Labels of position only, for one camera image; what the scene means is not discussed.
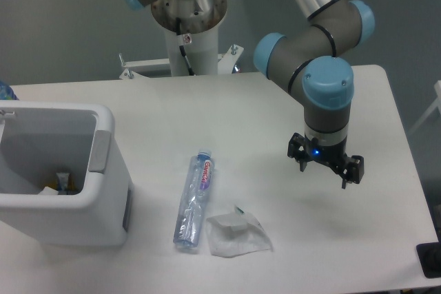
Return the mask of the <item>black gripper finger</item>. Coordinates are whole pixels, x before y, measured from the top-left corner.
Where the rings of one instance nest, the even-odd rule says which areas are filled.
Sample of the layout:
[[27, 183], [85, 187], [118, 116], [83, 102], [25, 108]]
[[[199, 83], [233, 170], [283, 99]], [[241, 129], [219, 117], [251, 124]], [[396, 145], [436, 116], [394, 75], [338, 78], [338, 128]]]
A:
[[287, 156], [293, 158], [299, 164], [301, 172], [306, 169], [307, 163], [310, 161], [307, 148], [307, 139], [299, 133], [294, 133], [288, 143]]
[[359, 184], [365, 173], [364, 158], [362, 156], [344, 155], [342, 162], [337, 166], [337, 174], [342, 178], [342, 189], [350, 183]]

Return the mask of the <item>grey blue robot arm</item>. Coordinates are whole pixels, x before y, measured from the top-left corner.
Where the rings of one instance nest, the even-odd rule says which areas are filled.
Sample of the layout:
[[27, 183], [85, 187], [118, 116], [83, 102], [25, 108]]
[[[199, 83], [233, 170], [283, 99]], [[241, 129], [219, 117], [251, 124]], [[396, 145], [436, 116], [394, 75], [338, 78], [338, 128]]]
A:
[[[254, 50], [256, 69], [304, 109], [305, 130], [289, 141], [287, 155], [301, 169], [309, 162], [330, 168], [343, 184], [358, 184], [364, 175], [362, 156], [345, 148], [353, 70], [342, 54], [368, 39], [374, 31], [371, 8], [362, 1], [296, 0], [308, 28], [289, 38], [264, 36]], [[226, 0], [126, 0], [131, 9], [150, 8], [168, 38], [174, 76], [218, 73], [217, 41], [203, 41], [224, 19]]]

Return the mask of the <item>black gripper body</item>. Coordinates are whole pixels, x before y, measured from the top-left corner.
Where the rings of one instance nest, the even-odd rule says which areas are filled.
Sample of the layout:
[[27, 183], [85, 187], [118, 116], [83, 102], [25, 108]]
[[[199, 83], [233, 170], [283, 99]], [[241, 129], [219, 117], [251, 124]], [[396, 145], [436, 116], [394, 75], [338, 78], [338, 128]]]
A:
[[342, 170], [345, 165], [347, 139], [330, 146], [319, 145], [316, 141], [316, 138], [313, 140], [301, 138], [302, 151], [298, 161], [300, 169], [305, 170], [307, 163], [314, 161], [332, 170]]

